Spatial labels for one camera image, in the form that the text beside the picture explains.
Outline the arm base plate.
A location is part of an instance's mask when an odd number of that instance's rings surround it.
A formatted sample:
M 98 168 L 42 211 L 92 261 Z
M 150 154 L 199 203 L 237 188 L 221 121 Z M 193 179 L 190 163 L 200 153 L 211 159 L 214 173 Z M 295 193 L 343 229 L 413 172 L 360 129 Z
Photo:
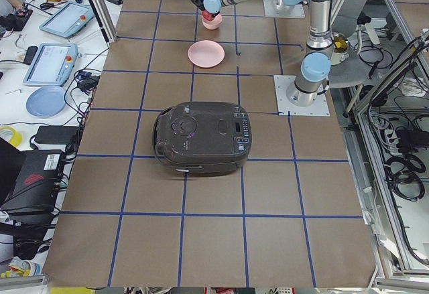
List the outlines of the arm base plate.
M 322 86 L 316 92 L 303 93 L 295 86 L 295 76 L 275 75 L 274 88 L 281 116 L 329 117 L 330 111 Z
M 263 0 L 266 17 L 304 19 L 303 0 Z

